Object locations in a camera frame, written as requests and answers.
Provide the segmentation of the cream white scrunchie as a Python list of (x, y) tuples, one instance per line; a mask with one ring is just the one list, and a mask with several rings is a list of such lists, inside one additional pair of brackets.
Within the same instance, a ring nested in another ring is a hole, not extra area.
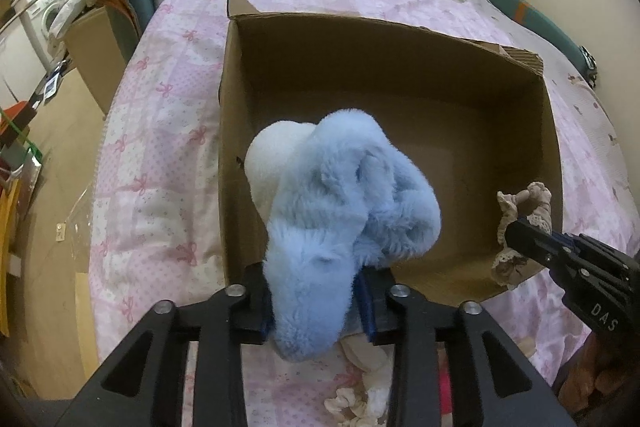
[(355, 384), (338, 387), (334, 397), (324, 401), (324, 407), (339, 426), (386, 426), (393, 349), (375, 346), (363, 334), (344, 337), (340, 346), (360, 375)]

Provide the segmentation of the pink rubber toy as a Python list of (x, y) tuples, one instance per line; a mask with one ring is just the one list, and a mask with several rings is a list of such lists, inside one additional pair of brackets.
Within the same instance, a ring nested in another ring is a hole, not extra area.
[(440, 425), (442, 427), (452, 427), (454, 425), (454, 420), (452, 419), (452, 399), (451, 399), (449, 364), (448, 364), (446, 348), (443, 343), (437, 343), (437, 355), (438, 355)]

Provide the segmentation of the white sock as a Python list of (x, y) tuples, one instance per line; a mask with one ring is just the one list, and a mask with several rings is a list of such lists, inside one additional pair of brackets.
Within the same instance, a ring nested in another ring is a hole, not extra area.
[(262, 129), (250, 143), (244, 159), (244, 173), (250, 186), (250, 198), (264, 225), (268, 223), (288, 161), (315, 127), (310, 122), (279, 120)]

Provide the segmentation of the brown cardboard box on floor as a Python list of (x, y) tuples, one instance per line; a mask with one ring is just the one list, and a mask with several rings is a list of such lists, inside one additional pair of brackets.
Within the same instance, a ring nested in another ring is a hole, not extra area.
[(130, 20), (110, 6), (77, 17), (66, 31), (66, 49), (104, 115), (139, 41)]

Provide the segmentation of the pink patterned quilt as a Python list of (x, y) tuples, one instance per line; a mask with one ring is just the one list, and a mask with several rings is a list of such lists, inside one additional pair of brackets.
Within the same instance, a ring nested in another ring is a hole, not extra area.
[[(559, 139), (563, 227), (626, 254), (639, 213), (616, 133), (575, 67), (485, 0), (250, 0), (267, 10), (357, 14), (538, 54)], [(218, 223), (226, 0), (164, 0), (107, 115), (96, 167), (89, 286), (100, 355), (162, 298), (194, 303), (224, 281)]]

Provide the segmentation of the beige lace scrunchie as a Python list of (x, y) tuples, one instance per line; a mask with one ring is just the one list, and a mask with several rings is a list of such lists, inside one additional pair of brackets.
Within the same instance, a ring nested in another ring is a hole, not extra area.
[(497, 193), (500, 251), (492, 262), (491, 277), (498, 285), (513, 289), (527, 279), (525, 267), (536, 256), (536, 242), (552, 232), (551, 199), (542, 182), (532, 182), (515, 194)]

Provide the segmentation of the teal headboard cushion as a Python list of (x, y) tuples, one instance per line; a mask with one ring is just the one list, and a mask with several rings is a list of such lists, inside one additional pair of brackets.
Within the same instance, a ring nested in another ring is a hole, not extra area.
[(533, 31), (561, 51), (591, 89), (597, 87), (598, 66), (593, 55), (570, 38), (556, 23), (525, 0), (488, 0), (515, 23)]

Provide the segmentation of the white washing machine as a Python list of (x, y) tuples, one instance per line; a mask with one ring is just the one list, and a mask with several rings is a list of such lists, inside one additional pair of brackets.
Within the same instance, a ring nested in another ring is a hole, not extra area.
[(20, 15), (27, 39), (47, 72), (53, 65), (49, 52), (49, 30), (62, 8), (62, 0), (30, 0)]

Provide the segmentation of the light blue fluffy scrunchie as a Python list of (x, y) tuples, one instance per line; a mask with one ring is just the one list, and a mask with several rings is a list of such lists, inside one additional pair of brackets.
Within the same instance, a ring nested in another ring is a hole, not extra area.
[(264, 275), (281, 357), (330, 350), (357, 273), (426, 254), (441, 229), (434, 188), (372, 116), (324, 117), (288, 161), (267, 223)]

